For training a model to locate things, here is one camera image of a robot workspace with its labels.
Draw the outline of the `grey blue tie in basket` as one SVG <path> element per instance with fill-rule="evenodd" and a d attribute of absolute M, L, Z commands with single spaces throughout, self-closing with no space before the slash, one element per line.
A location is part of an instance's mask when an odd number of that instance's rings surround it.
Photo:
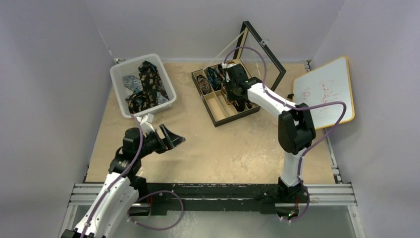
<path fill-rule="evenodd" d="M 143 86 L 139 78 L 133 75 L 126 75 L 123 76 L 123 84 L 126 89 L 138 93 L 143 91 Z"/>

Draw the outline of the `white plastic basket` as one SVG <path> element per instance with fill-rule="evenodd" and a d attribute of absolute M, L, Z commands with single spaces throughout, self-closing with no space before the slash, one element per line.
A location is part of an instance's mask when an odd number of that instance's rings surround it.
<path fill-rule="evenodd" d="M 143 55 L 118 63 L 111 67 L 110 75 L 125 118 L 164 111 L 177 98 L 157 54 Z"/>

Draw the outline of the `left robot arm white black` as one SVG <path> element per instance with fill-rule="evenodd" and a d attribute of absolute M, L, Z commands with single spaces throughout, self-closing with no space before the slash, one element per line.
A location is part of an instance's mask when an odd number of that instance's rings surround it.
<path fill-rule="evenodd" d="M 137 126 L 126 130 L 122 146 L 110 163 L 105 182 L 93 204 L 75 228 L 63 231 L 63 238 L 109 238 L 117 225 L 129 217 L 134 203 L 159 194 L 149 192 L 147 180 L 137 176 L 141 159 L 149 154 L 162 154 L 185 142 L 183 136 L 171 132 L 164 124 L 159 136 L 151 125 Z"/>

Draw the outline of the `yellow framed whiteboard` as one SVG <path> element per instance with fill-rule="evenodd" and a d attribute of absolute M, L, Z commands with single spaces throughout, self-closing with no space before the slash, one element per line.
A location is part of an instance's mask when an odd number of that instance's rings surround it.
<path fill-rule="evenodd" d="M 340 101 L 346 104 L 346 112 L 341 123 L 355 117 L 348 58 L 341 56 L 293 82 L 293 101 L 315 106 Z"/>

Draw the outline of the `rolled dark red tie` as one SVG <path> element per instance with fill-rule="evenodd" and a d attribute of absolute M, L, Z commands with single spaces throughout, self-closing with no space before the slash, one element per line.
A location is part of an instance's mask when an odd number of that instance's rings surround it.
<path fill-rule="evenodd" d="M 248 109 L 248 104 L 247 104 L 247 102 L 246 102 L 246 101 L 244 101 L 244 100 L 237 100 L 237 101 L 234 101 L 234 102 L 232 102 L 232 105 L 234 106 L 235 110 L 236 110 L 238 113 L 243 112 L 243 111 L 245 111 L 245 110 L 247 110 L 247 109 Z"/>

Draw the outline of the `black floral tie in basket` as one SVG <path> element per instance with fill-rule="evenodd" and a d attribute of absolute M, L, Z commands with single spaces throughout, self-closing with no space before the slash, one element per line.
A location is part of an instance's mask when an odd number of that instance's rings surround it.
<path fill-rule="evenodd" d="M 139 113 L 169 101 L 163 81 L 154 64 L 145 60 L 138 66 L 138 71 L 136 77 L 140 79 L 143 91 L 132 92 L 125 99 L 131 114 Z"/>

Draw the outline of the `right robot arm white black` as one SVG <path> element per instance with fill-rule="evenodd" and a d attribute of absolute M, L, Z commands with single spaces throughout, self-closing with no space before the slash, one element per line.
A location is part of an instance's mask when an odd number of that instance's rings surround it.
<path fill-rule="evenodd" d="M 229 101 L 249 101 L 257 104 L 278 120 L 278 141 L 285 152 L 283 171 L 278 188 L 279 198 L 291 201 L 298 194 L 295 187 L 301 181 L 303 152 L 316 137 L 314 123 L 308 106 L 290 102 L 265 86 L 256 77 L 249 78 L 244 67 L 238 63 L 222 63 L 226 74 L 223 86 Z"/>

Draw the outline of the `rolled blue tie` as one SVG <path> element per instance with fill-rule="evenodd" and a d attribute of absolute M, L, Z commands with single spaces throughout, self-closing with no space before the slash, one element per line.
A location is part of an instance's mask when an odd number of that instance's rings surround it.
<path fill-rule="evenodd" d="M 222 82 L 219 73 L 215 69 L 208 67 L 206 71 L 206 76 L 214 91 L 222 89 Z"/>

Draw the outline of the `rolled brown patterned tie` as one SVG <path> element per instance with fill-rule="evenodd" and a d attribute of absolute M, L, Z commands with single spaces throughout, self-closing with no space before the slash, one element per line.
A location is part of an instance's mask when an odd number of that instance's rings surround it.
<path fill-rule="evenodd" d="M 207 78 L 204 77 L 203 75 L 199 74 L 197 76 L 197 83 L 199 85 L 199 88 L 200 88 L 201 92 L 204 95 L 211 92 L 212 87 L 211 87 L 209 81 L 207 80 Z"/>

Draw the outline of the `aluminium frame rail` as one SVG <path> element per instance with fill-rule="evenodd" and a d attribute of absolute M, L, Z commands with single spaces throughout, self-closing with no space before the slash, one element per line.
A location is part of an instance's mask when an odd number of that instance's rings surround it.
<path fill-rule="evenodd" d="M 309 205 L 312 206 L 348 206 L 356 199 L 350 184 L 308 184 Z"/>

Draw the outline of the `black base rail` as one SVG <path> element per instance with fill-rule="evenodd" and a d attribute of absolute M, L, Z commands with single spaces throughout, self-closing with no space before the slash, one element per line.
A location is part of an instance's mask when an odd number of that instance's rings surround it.
<path fill-rule="evenodd" d="M 307 205 L 308 189 L 278 183 L 157 183 L 140 189 L 134 207 L 150 208 L 152 215 L 168 211 L 259 212 L 263 215 L 297 216 Z"/>

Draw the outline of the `paisley orange green tie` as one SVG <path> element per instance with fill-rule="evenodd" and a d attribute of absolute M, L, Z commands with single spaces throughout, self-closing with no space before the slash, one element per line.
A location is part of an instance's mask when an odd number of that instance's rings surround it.
<path fill-rule="evenodd" d="M 222 94 L 222 96 L 223 96 L 223 98 L 224 98 L 224 100 L 225 100 L 225 102 L 226 102 L 226 104 L 228 104 L 228 105 L 233 105 L 234 107 L 238 107 L 239 106 L 239 104 L 236 102 L 236 101 L 230 101 L 229 99 L 228 99 L 228 97 L 227 97 L 227 91 L 226 91 L 226 88 L 222 85 L 222 87 L 221 87 L 221 94 Z"/>

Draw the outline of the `black tie organizer box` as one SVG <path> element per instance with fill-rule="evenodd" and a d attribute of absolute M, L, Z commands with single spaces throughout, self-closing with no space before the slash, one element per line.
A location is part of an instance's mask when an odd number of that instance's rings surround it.
<path fill-rule="evenodd" d="M 284 77 L 286 69 L 268 47 L 268 41 L 267 38 L 262 38 L 259 35 L 249 21 L 244 21 L 239 35 L 231 43 L 206 66 L 191 73 L 192 80 L 214 127 L 255 114 L 261 108 L 257 104 L 247 102 L 248 109 L 238 113 L 233 105 L 226 104 L 221 90 L 214 91 L 212 88 L 210 93 L 204 95 L 197 83 L 197 76 L 201 74 L 207 78 L 207 68 L 211 67 L 219 73 L 222 82 L 226 76 L 221 71 L 222 63 L 238 63 L 245 68 L 249 78 L 265 79 L 266 86 L 274 91 Z"/>

